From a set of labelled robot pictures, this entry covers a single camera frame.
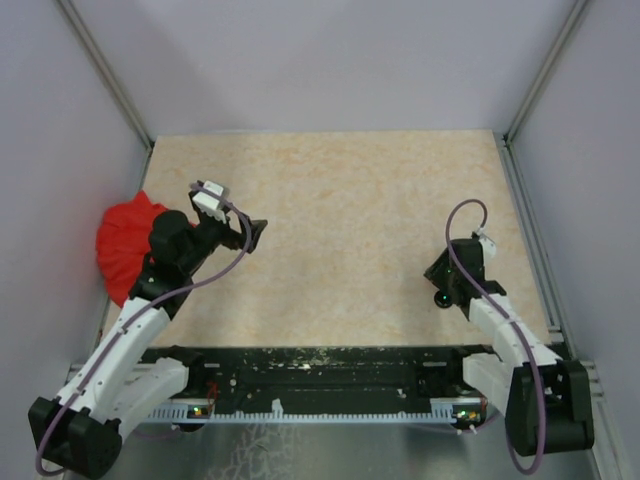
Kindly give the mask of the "black round charging case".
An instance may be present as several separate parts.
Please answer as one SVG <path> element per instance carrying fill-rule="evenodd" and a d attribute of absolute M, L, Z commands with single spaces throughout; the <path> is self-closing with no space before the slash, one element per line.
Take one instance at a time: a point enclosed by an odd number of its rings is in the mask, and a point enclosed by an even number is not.
<path fill-rule="evenodd" d="M 437 291 L 433 297 L 434 303 L 438 308 L 448 309 L 452 306 L 452 300 L 449 295 L 442 291 Z"/>

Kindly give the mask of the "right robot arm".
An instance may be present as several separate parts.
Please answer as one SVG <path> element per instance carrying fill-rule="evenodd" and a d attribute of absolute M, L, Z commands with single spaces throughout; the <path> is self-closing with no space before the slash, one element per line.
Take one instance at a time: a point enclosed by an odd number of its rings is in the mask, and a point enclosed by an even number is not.
<path fill-rule="evenodd" d="M 486 278 L 491 248 L 477 235 L 455 239 L 424 273 L 437 290 L 435 303 L 459 308 L 491 341 L 490 352 L 468 354 L 447 370 L 448 387 L 461 396 L 483 394 L 503 415 L 521 456 L 588 450 L 595 430 L 587 370 L 545 345 L 504 288 Z"/>

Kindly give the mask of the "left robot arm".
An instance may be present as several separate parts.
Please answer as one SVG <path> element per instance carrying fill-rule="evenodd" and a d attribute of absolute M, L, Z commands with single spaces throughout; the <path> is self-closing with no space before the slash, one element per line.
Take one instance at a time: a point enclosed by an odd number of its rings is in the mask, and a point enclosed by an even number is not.
<path fill-rule="evenodd" d="M 114 465 L 133 430 L 159 404 L 183 393 L 201 394 L 208 373 L 201 354 L 173 346 L 132 383 L 126 381 L 151 341 L 174 319 L 190 292 L 193 276 L 220 246 L 252 253 L 268 223 L 227 208 L 199 213 L 192 224 L 166 210 L 151 224 L 141 271 L 119 318 L 80 371 L 52 399 L 37 398 L 28 412 L 35 466 L 43 477 L 72 470 L 100 479 Z"/>

